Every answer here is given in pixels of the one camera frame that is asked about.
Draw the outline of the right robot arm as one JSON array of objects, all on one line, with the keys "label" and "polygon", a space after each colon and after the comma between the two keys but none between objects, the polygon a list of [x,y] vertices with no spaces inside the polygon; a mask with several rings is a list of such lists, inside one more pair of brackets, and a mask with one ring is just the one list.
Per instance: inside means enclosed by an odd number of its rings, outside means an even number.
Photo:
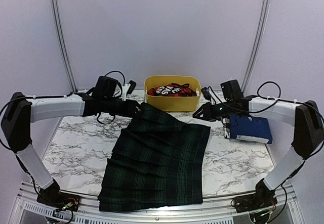
[{"label": "right robot arm", "polygon": [[294,127],[291,147],[281,162],[256,184],[256,193],[251,196],[251,204],[261,208],[270,200],[270,194],[296,175],[306,160],[322,149],[323,116],[315,101],[303,103],[259,94],[244,96],[236,79],[221,83],[221,89],[225,100],[218,104],[203,104],[193,114],[194,118],[216,121],[230,115],[246,115],[280,121]]}]

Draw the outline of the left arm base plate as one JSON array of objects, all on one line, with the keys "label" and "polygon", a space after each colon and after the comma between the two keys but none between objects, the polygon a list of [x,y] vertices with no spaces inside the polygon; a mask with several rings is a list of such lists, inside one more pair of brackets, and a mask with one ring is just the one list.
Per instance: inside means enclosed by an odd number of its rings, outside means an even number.
[{"label": "left arm base plate", "polygon": [[63,211],[67,209],[72,211],[78,211],[80,204],[80,196],[59,192],[57,200],[50,201],[49,198],[46,199],[38,195],[37,202],[55,207],[56,209],[58,209],[58,211]]}]

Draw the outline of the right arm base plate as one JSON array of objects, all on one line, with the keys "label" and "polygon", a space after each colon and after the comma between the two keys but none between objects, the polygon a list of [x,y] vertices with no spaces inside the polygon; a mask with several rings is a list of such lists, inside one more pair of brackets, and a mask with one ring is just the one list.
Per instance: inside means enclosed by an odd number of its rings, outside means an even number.
[{"label": "right arm base plate", "polygon": [[257,199],[256,194],[248,194],[234,197],[230,204],[236,209],[237,213],[242,213],[274,206],[277,204],[277,198],[272,195],[269,198]]}]

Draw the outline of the dark green plaid skirt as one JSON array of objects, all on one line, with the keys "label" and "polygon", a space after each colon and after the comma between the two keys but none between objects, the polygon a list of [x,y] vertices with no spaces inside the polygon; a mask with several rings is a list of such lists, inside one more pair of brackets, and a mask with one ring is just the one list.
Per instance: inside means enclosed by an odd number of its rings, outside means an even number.
[{"label": "dark green plaid skirt", "polygon": [[120,132],[107,160],[101,212],[203,202],[202,166],[210,127],[178,120],[148,103]]}]

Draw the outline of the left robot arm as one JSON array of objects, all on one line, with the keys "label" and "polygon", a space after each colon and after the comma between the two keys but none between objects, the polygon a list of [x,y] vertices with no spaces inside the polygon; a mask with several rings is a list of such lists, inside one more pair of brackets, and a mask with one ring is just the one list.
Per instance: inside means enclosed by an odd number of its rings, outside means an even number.
[{"label": "left robot arm", "polygon": [[12,151],[23,170],[35,180],[37,192],[53,206],[64,202],[60,187],[36,153],[30,135],[30,125],[45,119],[66,116],[88,117],[108,113],[111,116],[134,117],[139,104],[127,98],[136,87],[134,81],[100,76],[96,85],[85,93],[61,96],[25,96],[13,93],[1,109],[1,129],[7,141],[5,148]]}]

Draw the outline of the red black plaid shirt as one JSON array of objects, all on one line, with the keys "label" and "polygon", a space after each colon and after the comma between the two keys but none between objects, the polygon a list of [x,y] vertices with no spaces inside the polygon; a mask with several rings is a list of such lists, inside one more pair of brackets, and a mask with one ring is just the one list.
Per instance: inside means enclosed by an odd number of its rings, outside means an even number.
[{"label": "red black plaid shirt", "polygon": [[147,94],[155,97],[196,97],[197,93],[190,88],[189,83],[170,83],[151,88]]}]

